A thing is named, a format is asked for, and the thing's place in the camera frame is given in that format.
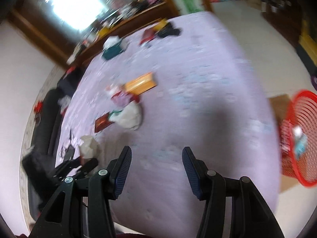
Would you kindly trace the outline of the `dark red wrapper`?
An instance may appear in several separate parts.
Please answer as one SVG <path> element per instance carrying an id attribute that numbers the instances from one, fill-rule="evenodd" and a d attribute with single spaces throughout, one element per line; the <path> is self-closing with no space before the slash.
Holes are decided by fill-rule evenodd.
<path id="1" fill-rule="evenodd" d="M 95 120 L 95 133 L 98 133 L 113 124 L 113 122 L 109 120 L 109 117 L 110 113 L 107 112 Z"/>

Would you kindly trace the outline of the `yellow tape roll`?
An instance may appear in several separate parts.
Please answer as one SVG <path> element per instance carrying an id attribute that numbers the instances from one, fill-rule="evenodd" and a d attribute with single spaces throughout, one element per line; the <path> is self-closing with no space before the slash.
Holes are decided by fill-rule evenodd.
<path id="1" fill-rule="evenodd" d="M 167 19 L 162 19 L 160 20 L 156 25 L 154 25 L 152 27 L 152 29 L 155 31 L 155 32 L 159 32 L 161 29 L 163 29 L 166 25 L 168 24 L 168 21 Z"/>

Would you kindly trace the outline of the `white tube bottle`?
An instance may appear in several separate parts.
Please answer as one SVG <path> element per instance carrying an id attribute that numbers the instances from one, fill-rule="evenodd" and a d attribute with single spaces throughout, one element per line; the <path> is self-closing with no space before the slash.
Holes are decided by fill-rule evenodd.
<path id="1" fill-rule="evenodd" d="M 101 149 L 100 145 L 92 135 L 84 135 L 80 137 L 79 157 L 81 166 L 85 165 L 92 158 L 100 161 Z"/>

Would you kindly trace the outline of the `white printed plastic bag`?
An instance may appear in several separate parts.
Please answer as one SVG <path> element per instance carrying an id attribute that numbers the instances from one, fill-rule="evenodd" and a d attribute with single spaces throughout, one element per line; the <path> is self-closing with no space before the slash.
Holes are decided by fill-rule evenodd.
<path id="1" fill-rule="evenodd" d="M 112 111 L 108 120 L 129 130 L 137 130 L 142 123 L 142 110 L 136 101 L 130 102 L 121 111 Z"/>

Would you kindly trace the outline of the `orange medicine box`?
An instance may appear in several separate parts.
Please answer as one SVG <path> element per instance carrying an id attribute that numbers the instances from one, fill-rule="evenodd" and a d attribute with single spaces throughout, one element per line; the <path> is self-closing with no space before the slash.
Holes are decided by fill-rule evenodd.
<path id="1" fill-rule="evenodd" d="M 156 86 L 153 74 L 150 72 L 125 83 L 124 90 L 138 96 Z"/>

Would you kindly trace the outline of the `cardboard covered stool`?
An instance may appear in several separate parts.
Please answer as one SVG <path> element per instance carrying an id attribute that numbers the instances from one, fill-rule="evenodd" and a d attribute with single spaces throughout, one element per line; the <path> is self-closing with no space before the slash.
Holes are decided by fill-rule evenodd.
<path id="1" fill-rule="evenodd" d="M 282 159 L 280 193 L 298 184 L 299 170 L 295 156 L 295 135 L 293 128 L 297 124 L 293 101 L 287 94 L 269 98 L 278 127 L 279 144 Z"/>

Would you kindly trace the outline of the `black smartphone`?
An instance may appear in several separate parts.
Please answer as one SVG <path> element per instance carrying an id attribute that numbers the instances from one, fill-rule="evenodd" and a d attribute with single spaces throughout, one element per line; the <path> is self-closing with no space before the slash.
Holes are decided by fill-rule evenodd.
<path id="1" fill-rule="evenodd" d="M 65 156 L 63 161 L 71 161 L 75 154 L 75 148 L 72 145 L 69 145 L 69 147 L 66 149 Z"/>

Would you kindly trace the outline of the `red mesh waste basket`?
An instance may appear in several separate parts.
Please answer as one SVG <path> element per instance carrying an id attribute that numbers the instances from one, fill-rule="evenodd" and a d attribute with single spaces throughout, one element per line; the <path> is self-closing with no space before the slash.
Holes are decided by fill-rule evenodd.
<path id="1" fill-rule="evenodd" d="M 299 183 L 306 187 L 316 185 L 316 94 L 299 91 L 292 99 L 297 124 L 295 156 L 299 170 Z"/>

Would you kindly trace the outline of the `teal tissue box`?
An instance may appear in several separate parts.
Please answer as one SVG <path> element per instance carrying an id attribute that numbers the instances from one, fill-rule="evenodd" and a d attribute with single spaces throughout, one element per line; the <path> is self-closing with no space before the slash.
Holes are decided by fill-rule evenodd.
<path id="1" fill-rule="evenodd" d="M 110 36 L 103 44 L 102 58 L 104 60 L 111 60 L 122 52 L 126 51 L 128 41 L 118 36 Z"/>

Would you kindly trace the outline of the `black wallet pouch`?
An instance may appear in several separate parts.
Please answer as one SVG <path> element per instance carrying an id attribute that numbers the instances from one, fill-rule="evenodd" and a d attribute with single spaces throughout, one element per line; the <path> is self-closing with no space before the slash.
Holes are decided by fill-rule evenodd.
<path id="1" fill-rule="evenodd" d="M 173 23 L 168 22 L 162 29 L 157 32 L 159 38 L 165 38 L 167 36 L 179 36 L 182 30 L 179 28 L 174 28 Z"/>

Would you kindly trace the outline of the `red packet far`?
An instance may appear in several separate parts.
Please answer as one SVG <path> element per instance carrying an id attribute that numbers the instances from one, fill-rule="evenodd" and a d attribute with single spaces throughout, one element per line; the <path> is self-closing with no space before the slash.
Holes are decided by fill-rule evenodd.
<path id="1" fill-rule="evenodd" d="M 152 41 L 153 39 L 155 39 L 155 35 L 156 35 L 156 31 L 154 29 L 152 28 L 145 29 L 145 31 L 142 34 L 139 45 L 141 46 L 147 42 Z"/>

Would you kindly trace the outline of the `purple snack packet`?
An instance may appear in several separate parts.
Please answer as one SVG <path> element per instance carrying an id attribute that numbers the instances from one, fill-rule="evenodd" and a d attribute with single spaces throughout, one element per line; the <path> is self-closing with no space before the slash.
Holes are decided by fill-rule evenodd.
<path id="1" fill-rule="evenodd" d="M 139 103 L 140 99 L 138 95 L 130 92 L 119 91 L 111 97 L 111 101 L 118 107 L 125 107 L 130 102 Z"/>

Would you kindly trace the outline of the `clear plastic bag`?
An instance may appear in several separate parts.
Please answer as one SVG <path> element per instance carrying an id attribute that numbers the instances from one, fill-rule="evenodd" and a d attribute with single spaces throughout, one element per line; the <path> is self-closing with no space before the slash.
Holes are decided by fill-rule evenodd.
<path id="1" fill-rule="evenodd" d="M 122 85 L 121 84 L 110 84 L 105 88 L 106 94 L 111 98 L 115 94 L 122 91 Z"/>

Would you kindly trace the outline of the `lilac floral tablecloth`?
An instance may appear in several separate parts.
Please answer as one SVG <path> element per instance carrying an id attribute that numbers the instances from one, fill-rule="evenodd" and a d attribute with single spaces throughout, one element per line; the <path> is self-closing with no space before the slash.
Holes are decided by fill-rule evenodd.
<path id="1" fill-rule="evenodd" d="M 70 139 L 78 146 L 82 136 L 94 135 L 101 167 L 130 146 L 123 192 L 111 202 L 114 220 L 151 237 L 195 237 L 204 203 L 191 191 L 183 148 L 223 177 L 248 176 L 275 210 L 279 145 L 260 81 L 221 21 L 198 12 L 172 24 L 179 36 L 140 46 L 138 31 L 117 57 L 92 60 L 64 116 L 59 144 Z M 106 88 L 146 73 L 153 73 L 156 86 L 140 97 L 141 126 L 126 130 L 112 124 L 95 134 L 95 120 L 115 109 Z"/>

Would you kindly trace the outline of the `black sofa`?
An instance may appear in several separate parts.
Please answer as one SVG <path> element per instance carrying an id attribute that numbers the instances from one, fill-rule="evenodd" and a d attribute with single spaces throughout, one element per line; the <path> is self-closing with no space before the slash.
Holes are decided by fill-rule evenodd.
<path id="1" fill-rule="evenodd" d="M 44 97 L 40 120 L 35 125 L 32 135 L 31 151 L 27 153 L 28 155 L 31 152 L 37 152 L 43 157 L 47 157 L 48 162 L 46 165 L 48 168 L 55 168 L 56 152 L 62 123 L 61 106 L 58 104 L 58 101 L 63 97 L 64 93 L 60 88 L 49 90 Z M 40 210 L 38 210 L 40 198 L 29 179 L 28 196 L 30 214 L 33 220 L 36 220 L 40 214 Z"/>

